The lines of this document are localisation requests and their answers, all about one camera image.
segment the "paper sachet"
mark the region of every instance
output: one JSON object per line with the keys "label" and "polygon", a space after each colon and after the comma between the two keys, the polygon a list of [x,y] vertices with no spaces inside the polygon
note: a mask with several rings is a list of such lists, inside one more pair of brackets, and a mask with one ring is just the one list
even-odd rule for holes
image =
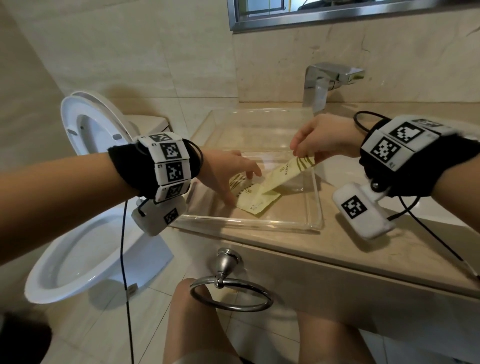
{"label": "paper sachet", "polygon": [[265,194],[286,181],[298,176],[301,172],[307,168],[315,165],[314,157],[298,158],[294,157],[287,163],[278,166],[272,170],[265,180],[260,184],[260,193]]}
{"label": "paper sachet", "polygon": [[260,192],[260,185],[247,179],[242,173],[229,181],[230,190],[238,198],[237,207],[251,214],[262,212],[268,205],[280,197],[275,191]]}

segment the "beige countertop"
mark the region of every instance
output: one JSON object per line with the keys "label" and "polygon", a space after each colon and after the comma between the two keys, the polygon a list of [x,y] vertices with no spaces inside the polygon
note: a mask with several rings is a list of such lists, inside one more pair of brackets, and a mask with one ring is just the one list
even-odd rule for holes
{"label": "beige countertop", "polygon": [[[292,107],[292,104],[248,103],[243,107]],[[327,104],[326,111],[352,116],[366,109],[394,117],[398,114],[434,115],[480,125],[480,104],[362,103]],[[259,246],[317,261],[419,283],[472,297],[480,297],[480,282],[410,217],[396,220],[397,228],[374,241],[360,239],[344,221],[331,199],[336,188],[321,182],[319,196],[324,228],[319,234],[262,231],[192,225],[190,231]],[[468,228],[426,221],[477,271],[480,236]]]}

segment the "hand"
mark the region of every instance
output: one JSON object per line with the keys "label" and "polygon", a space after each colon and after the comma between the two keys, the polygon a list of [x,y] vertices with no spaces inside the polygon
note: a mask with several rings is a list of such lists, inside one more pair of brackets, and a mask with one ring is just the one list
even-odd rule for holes
{"label": "hand", "polygon": [[315,155],[315,163],[341,154],[359,157],[360,146],[365,138],[350,118],[332,114],[319,114],[302,126],[290,142],[296,157]]}
{"label": "hand", "polygon": [[256,162],[242,157],[239,150],[224,152],[221,150],[203,151],[204,163],[198,179],[207,187],[217,192],[227,205],[235,205],[237,199],[230,191],[228,181],[238,173],[247,172],[247,178],[253,174],[262,175]]}

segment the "metal ring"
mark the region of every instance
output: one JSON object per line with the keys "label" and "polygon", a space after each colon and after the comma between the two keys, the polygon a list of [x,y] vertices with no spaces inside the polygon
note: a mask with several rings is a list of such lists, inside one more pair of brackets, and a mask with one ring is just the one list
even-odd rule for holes
{"label": "metal ring", "polygon": [[248,282],[246,280],[225,278],[225,279],[223,279],[223,284],[224,284],[224,286],[227,286],[227,287],[245,288],[247,290],[257,292],[257,293],[261,294],[263,297],[266,298],[265,302],[263,302],[261,304],[241,306],[241,305],[237,305],[237,304],[228,304],[228,303],[213,301],[213,300],[210,300],[208,298],[203,297],[202,295],[198,294],[195,291],[196,287],[202,286],[204,284],[215,284],[215,276],[202,277],[202,278],[199,278],[196,281],[194,281],[190,285],[190,294],[192,295],[192,297],[194,299],[196,299],[197,301],[200,301],[201,303],[204,303],[208,306],[213,306],[215,308],[220,308],[222,310],[227,310],[227,311],[257,312],[257,311],[266,310],[271,305],[273,305],[273,299],[272,299],[269,291],[267,291],[262,286],[259,286],[258,284],[251,283],[251,282]]}

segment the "person's left hand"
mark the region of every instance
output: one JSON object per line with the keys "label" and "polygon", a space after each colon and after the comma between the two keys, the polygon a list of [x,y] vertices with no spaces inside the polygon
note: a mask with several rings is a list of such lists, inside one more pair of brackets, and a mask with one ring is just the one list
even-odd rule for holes
{"label": "person's left hand", "polygon": [[253,174],[262,175],[258,164],[248,158],[242,157],[239,150],[224,152],[221,150],[206,150],[204,163],[197,178],[207,187],[217,192],[227,205],[235,205],[236,197],[228,185],[230,178],[238,173],[246,172],[247,178],[252,179]]}

